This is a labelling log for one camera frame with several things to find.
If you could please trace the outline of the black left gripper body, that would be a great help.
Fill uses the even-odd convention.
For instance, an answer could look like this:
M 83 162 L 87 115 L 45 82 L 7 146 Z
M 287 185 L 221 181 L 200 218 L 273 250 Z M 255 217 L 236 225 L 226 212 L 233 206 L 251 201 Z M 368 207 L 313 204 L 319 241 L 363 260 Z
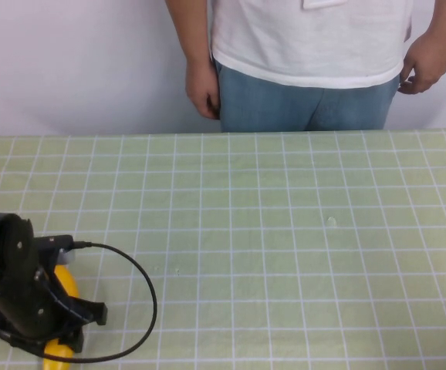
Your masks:
M 38 280 L 3 278 L 0 284 L 0 312 L 20 333 L 36 338 L 62 325 L 82 326 L 72 320 L 70 298 L 78 298 L 79 290 L 68 269 Z

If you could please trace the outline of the person's right hand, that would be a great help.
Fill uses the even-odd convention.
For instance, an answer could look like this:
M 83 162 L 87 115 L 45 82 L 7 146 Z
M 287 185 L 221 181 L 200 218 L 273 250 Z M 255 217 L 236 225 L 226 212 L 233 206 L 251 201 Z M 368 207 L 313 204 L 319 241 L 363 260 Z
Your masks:
M 188 62 L 185 90 L 189 100 L 201 116 L 208 119 L 219 119 L 218 76 L 211 60 Z

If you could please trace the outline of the person's left hand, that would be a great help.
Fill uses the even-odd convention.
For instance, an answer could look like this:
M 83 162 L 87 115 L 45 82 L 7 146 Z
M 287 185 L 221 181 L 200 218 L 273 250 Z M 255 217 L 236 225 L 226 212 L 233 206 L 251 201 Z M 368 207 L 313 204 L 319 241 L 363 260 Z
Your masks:
M 425 32 L 407 50 L 398 92 L 416 95 L 429 90 L 446 73 L 446 35 Z

